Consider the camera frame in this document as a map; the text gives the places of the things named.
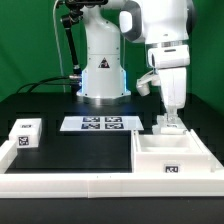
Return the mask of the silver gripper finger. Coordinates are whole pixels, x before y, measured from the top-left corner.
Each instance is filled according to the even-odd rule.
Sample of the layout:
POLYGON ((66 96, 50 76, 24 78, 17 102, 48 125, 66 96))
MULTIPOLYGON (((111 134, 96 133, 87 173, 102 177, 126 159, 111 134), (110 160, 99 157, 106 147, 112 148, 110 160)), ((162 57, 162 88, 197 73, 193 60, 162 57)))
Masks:
POLYGON ((171 113, 167 114, 167 122, 169 124, 175 124, 176 123, 176 119, 177 119, 177 115, 176 114, 171 114, 171 113))

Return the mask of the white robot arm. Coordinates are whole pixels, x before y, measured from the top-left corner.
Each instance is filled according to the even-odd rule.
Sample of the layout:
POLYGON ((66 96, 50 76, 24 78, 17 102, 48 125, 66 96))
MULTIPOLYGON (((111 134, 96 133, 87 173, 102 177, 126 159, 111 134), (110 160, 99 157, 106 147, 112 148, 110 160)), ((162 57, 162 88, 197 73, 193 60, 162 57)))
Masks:
POLYGON ((79 96, 114 100, 127 95, 120 65, 120 39, 145 45, 150 74, 137 80, 140 95, 149 84, 161 88, 166 120, 174 122, 186 101, 186 67, 190 64, 187 40, 195 22, 192 0, 106 0, 103 6, 83 8, 87 37, 87 65, 79 96))

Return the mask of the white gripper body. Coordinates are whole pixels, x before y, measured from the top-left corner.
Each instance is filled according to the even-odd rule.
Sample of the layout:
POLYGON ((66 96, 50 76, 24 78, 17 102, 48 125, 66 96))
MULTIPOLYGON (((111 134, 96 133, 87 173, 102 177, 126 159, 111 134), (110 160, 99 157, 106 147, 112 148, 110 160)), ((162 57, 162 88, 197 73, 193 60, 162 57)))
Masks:
POLYGON ((176 114, 186 102, 187 69, 190 64, 189 47, 150 48, 147 52, 149 66, 159 76, 162 100, 168 114, 176 114))

